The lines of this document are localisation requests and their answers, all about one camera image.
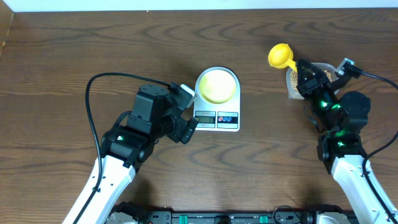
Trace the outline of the yellow measuring scoop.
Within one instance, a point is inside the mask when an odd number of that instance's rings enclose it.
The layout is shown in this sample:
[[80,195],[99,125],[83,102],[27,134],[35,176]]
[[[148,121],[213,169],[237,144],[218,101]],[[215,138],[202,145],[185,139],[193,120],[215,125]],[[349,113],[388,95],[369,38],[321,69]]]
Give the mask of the yellow measuring scoop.
[[293,61],[293,51],[288,44],[277,44],[271,48],[268,54],[268,62],[270,66],[275,68],[289,67],[297,72],[296,62]]

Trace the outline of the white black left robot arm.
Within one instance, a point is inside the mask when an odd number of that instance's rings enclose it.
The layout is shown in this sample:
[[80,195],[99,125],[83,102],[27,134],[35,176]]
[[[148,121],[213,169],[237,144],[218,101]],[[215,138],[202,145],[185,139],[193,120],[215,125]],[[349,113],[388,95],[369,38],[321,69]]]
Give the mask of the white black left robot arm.
[[167,88],[140,86],[133,109],[122,113],[102,137],[94,165],[102,172],[91,173],[64,222],[104,223],[160,138],[188,143],[198,121],[187,121],[181,115],[195,97],[195,92],[184,84],[171,83]]

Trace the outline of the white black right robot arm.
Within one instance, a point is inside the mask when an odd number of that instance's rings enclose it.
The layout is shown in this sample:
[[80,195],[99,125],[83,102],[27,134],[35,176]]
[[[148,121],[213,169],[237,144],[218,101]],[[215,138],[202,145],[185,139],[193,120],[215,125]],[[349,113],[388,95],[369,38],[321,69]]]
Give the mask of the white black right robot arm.
[[315,64],[300,59],[296,63],[298,92],[312,107],[322,124],[317,154],[326,171],[333,176],[348,198],[360,223],[397,223],[397,209],[389,200],[371,168],[370,158],[362,145],[360,133],[368,123],[371,100],[358,91],[341,98],[336,90],[365,72],[345,58],[331,82]]

